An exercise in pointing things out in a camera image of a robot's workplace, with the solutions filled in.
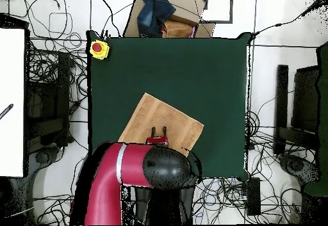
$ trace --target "yellow button base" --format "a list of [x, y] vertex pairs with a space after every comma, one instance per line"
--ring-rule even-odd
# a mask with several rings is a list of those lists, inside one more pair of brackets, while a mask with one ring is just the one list
[[[101, 45], [101, 51], [100, 52], [95, 52], [92, 49], [92, 46], [94, 44], [100, 44]], [[106, 42], [102, 42], [100, 40], [96, 40], [95, 42], [91, 43], [91, 47], [90, 47], [90, 54], [92, 54], [92, 56], [94, 58], [97, 58], [98, 60], [103, 60], [104, 58], [107, 58], [108, 56], [108, 52], [110, 51], [110, 47], [108, 46], [108, 44]]]

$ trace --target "red button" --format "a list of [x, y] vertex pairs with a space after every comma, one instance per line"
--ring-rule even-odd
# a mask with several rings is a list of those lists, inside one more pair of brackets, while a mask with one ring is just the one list
[[92, 45], [92, 50], [94, 50], [95, 52], [100, 52], [102, 49], [100, 44], [93, 44]]

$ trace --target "green table surface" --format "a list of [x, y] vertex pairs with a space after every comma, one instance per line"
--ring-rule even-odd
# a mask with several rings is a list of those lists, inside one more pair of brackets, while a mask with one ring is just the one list
[[[93, 31], [87, 37], [88, 51], [100, 39]], [[89, 58], [91, 148], [117, 141], [147, 92], [204, 124], [192, 149], [203, 177], [244, 175], [249, 39], [107, 39], [108, 61]]]

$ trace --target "red robot arm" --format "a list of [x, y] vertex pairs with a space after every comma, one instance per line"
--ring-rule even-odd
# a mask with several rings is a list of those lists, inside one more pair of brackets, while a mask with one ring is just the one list
[[189, 161], [175, 150], [135, 143], [102, 147], [104, 154], [92, 154], [81, 169], [70, 225], [122, 225], [121, 184], [171, 190], [190, 178]]

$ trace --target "silver ring band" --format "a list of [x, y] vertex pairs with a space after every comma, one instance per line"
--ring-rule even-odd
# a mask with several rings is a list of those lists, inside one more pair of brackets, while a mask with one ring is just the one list
[[119, 154], [117, 156], [117, 162], [116, 162], [116, 176], [117, 176], [117, 180], [120, 184], [122, 184], [121, 170], [122, 170], [123, 153], [124, 153], [126, 147], [127, 147], [127, 145], [125, 143], [123, 143], [120, 148]]

